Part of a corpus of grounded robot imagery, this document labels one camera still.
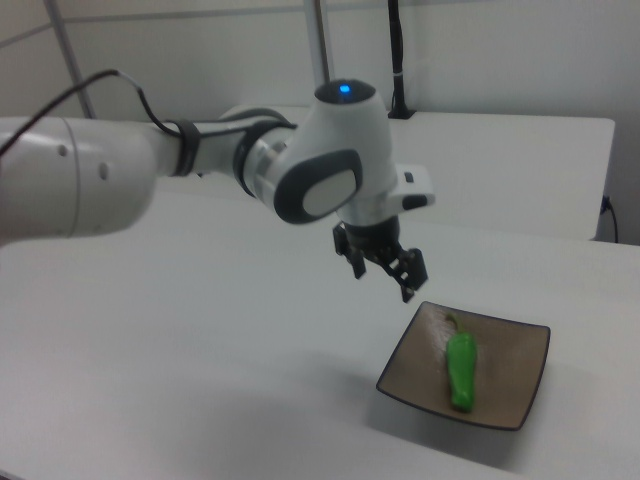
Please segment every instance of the white table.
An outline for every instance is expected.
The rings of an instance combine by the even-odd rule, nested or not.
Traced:
[[[293,122],[307,112],[274,108]],[[395,161],[425,165],[436,191],[412,219],[576,240],[596,236],[613,131],[602,118],[418,112],[391,121]],[[242,195],[215,177],[200,188]]]
[[[0,469],[26,480],[633,478],[640,250],[402,222],[404,305],[333,252],[335,218],[160,192],[133,229],[0,252]],[[423,300],[552,329],[520,432],[375,382]]]

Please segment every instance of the green chili pepper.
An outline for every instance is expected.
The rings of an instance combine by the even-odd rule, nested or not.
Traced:
[[[473,376],[476,367],[476,341],[473,335],[462,329],[455,315],[448,313],[446,318],[456,325],[456,334],[447,342],[447,369],[451,385],[451,404],[458,410],[470,412],[474,401]]]

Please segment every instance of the power cord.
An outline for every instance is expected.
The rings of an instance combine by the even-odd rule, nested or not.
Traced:
[[[613,218],[613,231],[615,234],[615,242],[618,243],[618,220],[616,219],[616,212],[613,210],[611,199],[608,195],[602,197],[602,203],[600,204],[600,215],[603,215],[607,210],[611,211],[611,218]]]
[[[71,95],[73,95],[73,94],[75,94],[75,93],[77,93],[77,92],[79,92],[81,90],[84,90],[89,85],[91,85],[91,84],[93,84],[93,83],[95,83],[95,82],[97,82],[99,80],[102,80],[103,78],[106,78],[106,77],[119,77],[119,78],[122,78],[123,80],[127,81],[131,86],[133,86],[133,88],[135,88],[136,92],[138,93],[138,98],[140,98],[140,103],[142,103],[142,107],[144,108],[144,111],[147,114],[147,116],[149,117],[149,119],[151,120],[151,122],[156,127],[158,127],[160,130],[162,130],[164,133],[166,133],[167,135],[170,135],[172,137],[178,137],[178,138],[182,137],[182,133],[176,132],[175,130],[172,130],[169,127],[167,127],[166,125],[164,125],[163,122],[161,122],[158,119],[158,117],[155,115],[155,113],[153,113],[153,110],[151,109],[151,107],[149,106],[149,102],[147,101],[147,97],[144,94],[144,90],[142,89],[142,86],[137,81],[135,81],[132,77],[130,77],[126,73],[121,72],[120,70],[108,69],[108,70],[102,70],[100,72],[94,73],[93,75],[88,77],[86,80],[84,80],[82,82],[79,82],[79,83],[73,85],[72,87],[69,87],[67,90],[62,92],[60,95],[58,95],[53,100],[51,100],[49,103],[47,103],[44,107],[42,107],[24,125],[22,125],[22,127],[20,127],[11,136],[11,138],[9,138],[9,140],[7,140],[5,142],[4,145],[2,145],[2,147],[0,148],[0,158],[2,158],[2,156],[5,153],[7,153],[7,151],[20,139],[20,137],[22,137],[22,135],[24,135],[26,132],[28,132],[44,116],[46,116],[49,112],[51,112],[54,108],[56,108],[62,102],[67,100]],[[274,118],[277,118],[278,120],[281,120],[281,121],[285,122],[286,124],[290,125],[292,128],[295,127],[295,125],[290,124],[278,112],[276,112],[274,110],[269,110],[269,109],[266,109],[266,108],[254,109],[254,110],[249,111],[249,112],[242,112],[240,114],[232,115],[230,117],[227,117],[227,118],[224,118],[224,119],[221,119],[221,120],[209,121],[209,123],[230,122],[230,121],[234,121],[234,120],[242,120],[242,119],[256,117],[256,116],[274,117]],[[216,136],[221,136],[221,135],[229,135],[229,134],[232,134],[232,133],[245,132],[249,128],[250,128],[249,126],[245,126],[245,127],[229,128],[229,129],[221,130],[221,131],[201,133],[200,134],[200,138],[216,137]]]

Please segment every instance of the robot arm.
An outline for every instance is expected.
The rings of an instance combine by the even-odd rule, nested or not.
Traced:
[[[0,157],[0,242],[78,237],[131,226],[157,176],[219,172],[284,221],[337,212],[336,252],[359,278],[364,259],[401,285],[427,279],[419,250],[398,243],[398,215],[435,197],[423,167],[394,164],[384,104],[356,80],[330,82],[297,128],[258,109],[222,122],[152,124],[45,118]],[[0,143],[24,119],[0,119]]]

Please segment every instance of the square plate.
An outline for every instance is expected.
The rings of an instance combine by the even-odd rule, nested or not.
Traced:
[[[446,344],[455,313],[475,337],[475,402],[470,413],[450,403]],[[423,302],[387,362],[376,388],[412,407],[480,427],[519,430],[536,397],[551,329]]]

